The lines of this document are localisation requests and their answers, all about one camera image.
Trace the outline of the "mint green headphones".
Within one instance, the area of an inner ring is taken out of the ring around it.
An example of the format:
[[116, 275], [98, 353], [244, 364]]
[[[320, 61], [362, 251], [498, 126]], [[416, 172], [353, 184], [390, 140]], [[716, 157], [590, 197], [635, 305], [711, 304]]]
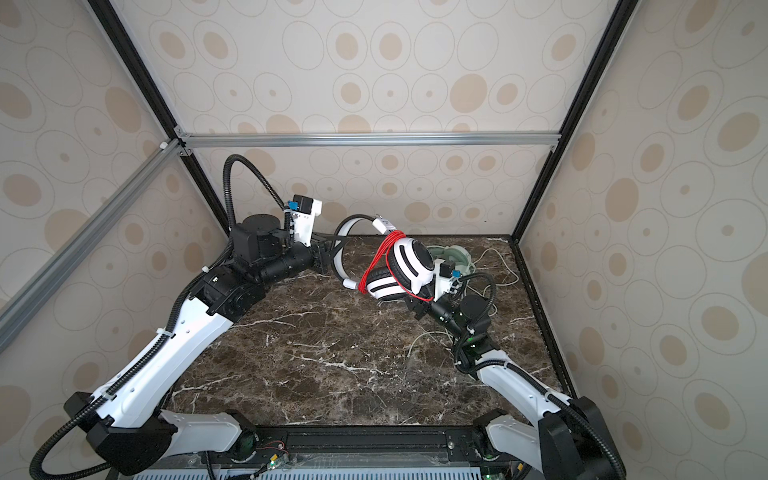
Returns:
[[435, 260], [440, 259], [452, 262], [455, 269], [459, 271], [461, 275], [471, 274], [476, 271], [476, 266], [472, 260], [471, 254], [462, 246], [429, 245], [427, 249]]

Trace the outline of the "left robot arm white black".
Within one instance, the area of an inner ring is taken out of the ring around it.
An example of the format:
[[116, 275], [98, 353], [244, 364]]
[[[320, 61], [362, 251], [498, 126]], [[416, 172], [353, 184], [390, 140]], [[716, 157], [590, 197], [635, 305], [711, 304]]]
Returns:
[[[236, 163], [262, 183], [282, 218], [259, 214], [237, 220], [232, 195]], [[263, 300], [274, 284], [305, 270], [324, 270], [331, 244], [313, 237], [322, 201], [303, 195], [284, 201], [245, 156], [232, 154], [226, 159], [222, 187], [229, 227], [224, 250], [183, 288], [166, 325], [139, 354], [94, 392], [77, 392], [66, 401], [69, 419], [33, 456], [32, 478], [51, 478], [44, 469], [46, 457], [75, 429], [85, 433], [103, 461], [67, 473], [69, 479], [110, 469], [135, 475], [168, 456], [227, 452], [251, 442], [251, 434], [231, 414], [178, 414], [160, 408], [161, 400], [197, 357]]]

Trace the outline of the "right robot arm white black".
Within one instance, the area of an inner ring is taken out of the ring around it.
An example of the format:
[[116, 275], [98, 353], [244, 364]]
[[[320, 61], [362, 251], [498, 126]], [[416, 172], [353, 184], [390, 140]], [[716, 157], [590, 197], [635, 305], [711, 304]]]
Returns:
[[491, 338], [490, 309], [496, 286], [486, 296], [466, 290], [472, 275], [431, 274], [405, 286], [407, 304], [429, 315], [453, 337], [456, 369], [491, 387], [525, 418], [499, 415], [481, 425], [490, 456], [509, 454], [547, 479], [624, 479], [627, 471], [599, 408], [537, 380]]

